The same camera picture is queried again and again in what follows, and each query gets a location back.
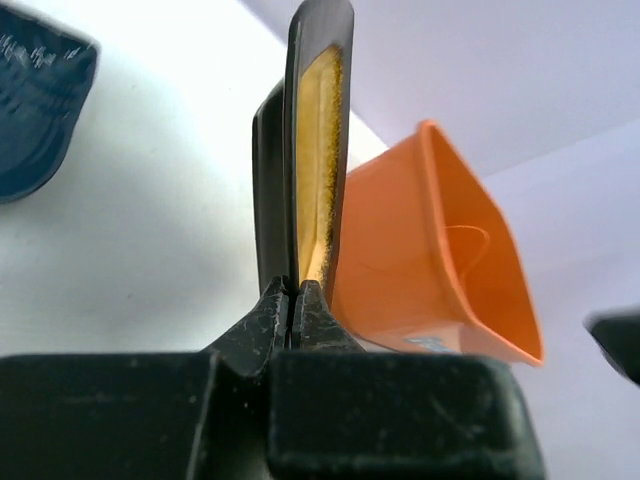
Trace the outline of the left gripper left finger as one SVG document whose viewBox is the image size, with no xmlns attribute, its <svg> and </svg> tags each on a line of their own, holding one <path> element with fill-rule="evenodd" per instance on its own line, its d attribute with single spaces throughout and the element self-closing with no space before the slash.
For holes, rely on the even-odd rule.
<svg viewBox="0 0 640 480">
<path fill-rule="evenodd" d="M 267 479 L 266 377 L 289 298 L 274 279 L 199 351 L 1 361 L 5 479 Z"/>
</svg>

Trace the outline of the black and amber square plate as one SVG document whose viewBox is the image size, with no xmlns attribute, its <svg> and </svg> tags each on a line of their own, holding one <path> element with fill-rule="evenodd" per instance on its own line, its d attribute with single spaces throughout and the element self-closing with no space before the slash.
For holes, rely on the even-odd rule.
<svg viewBox="0 0 640 480">
<path fill-rule="evenodd" d="M 333 294 L 349 140 L 354 10 L 304 1 L 289 25 L 283 79 L 253 118 L 260 286 L 317 281 Z"/>
</svg>

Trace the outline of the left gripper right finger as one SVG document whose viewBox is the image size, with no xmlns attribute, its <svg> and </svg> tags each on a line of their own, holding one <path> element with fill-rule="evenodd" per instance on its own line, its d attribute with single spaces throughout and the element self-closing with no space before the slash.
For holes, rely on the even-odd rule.
<svg viewBox="0 0 640 480">
<path fill-rule="evenodd" d="M 303 283 L 292 345 L 269 362 L 278 479 L 543 479 L 511 369 L 486 356 L 367 353 Z"/>
</svg>

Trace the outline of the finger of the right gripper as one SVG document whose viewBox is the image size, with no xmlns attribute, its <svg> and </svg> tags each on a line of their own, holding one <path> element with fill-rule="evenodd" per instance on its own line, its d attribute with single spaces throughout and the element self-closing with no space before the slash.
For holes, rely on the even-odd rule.
<svg viewBox="0 0 640 480">
<path fill-rule="evenodd" d="M 586 329 L 609 364 L 623 377 L 639 384 L 639 310 L 600 312 Z"/>
</svg>

